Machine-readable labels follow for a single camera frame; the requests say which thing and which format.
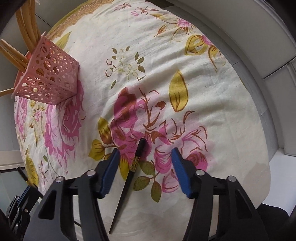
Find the black chopstick gold band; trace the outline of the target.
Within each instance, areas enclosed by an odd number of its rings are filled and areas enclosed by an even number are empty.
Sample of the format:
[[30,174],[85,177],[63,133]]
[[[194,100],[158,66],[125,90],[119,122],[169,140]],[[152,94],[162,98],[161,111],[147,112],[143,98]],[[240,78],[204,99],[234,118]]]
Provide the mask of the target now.
[[109,232],[108,232],[109,235],[112,233],[112,231],[113,231],[113,229],[115,227],[115,223],[116,223],[116,221],[117,221],[117,219],[119,217],[120,211],[121,211],[121,209],[123,207],[123,204],[125,202],[125,199],[127,197],[128,190],[129,190],[130,185],[132,183],[132,179],[133,179],[135,171],[137,169],[139,159],[142,156],[143,151],[145,149],[146,143],[147,143],[147,141],[146,141],[145,138],[141,138],[139,143],[138,143],[138,146],[137,146],[137,149],[135,151],[135,155],[134,155],[132,164],[131,164],[131,166],[129,168],[129,172],[128,172],[128,175],[126,177],[125,185],[124,185],[123,190],[121,192],[121,196],[120,196],[120,199],[119,199],[119,202],[118,202],[118,205],[117,205],[117,208],[116,208],[116,211],[115,211],[115,214],[114,214],[114,217],[113,217],[113,220],[112,220]]

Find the light wooden chopstick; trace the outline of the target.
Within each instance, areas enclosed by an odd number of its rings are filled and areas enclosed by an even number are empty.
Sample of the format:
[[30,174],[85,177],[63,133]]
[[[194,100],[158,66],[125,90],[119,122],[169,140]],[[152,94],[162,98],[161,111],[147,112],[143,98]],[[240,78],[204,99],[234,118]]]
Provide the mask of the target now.
[[36,13],[35,13],[35,9],[36,9],[35,5],[36,5],[35,0],[29,0],[30,18],[31,18],[32,29],[33,29],[33,33],[34,33],[36,42],[38,43],[40,38],[41,38],[41,34],[40,34],[40,30],[39,30],[38,25],[37,25],[37,19],[36,19]]

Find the pink perforated utensil holder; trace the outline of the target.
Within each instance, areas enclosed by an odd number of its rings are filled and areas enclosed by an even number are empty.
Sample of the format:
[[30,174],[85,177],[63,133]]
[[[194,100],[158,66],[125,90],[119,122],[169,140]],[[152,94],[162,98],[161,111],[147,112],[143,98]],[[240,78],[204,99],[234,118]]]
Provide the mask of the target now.
[[13,96],[57,105],[77,94],[79,63],[41,35],[24,73],[18,74]]

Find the floral cream tablecloth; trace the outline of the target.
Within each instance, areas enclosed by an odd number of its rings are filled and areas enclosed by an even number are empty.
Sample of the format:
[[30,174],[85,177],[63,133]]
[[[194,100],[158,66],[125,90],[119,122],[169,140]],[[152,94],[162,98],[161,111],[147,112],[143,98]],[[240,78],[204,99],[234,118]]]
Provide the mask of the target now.
[[79,177],[114,148],[120,163],[99,202],[109,228],[138,141],[147,140],[111,240],[182,240],[193,201],[171,150],[211,176],[235,176],[259,206],[269,192],[265,135],[232,65],[193,24],[148,1],[87,1],[48,38],[79,62],[76,96],[59,105],[16,97],[25,168],[45,193]]

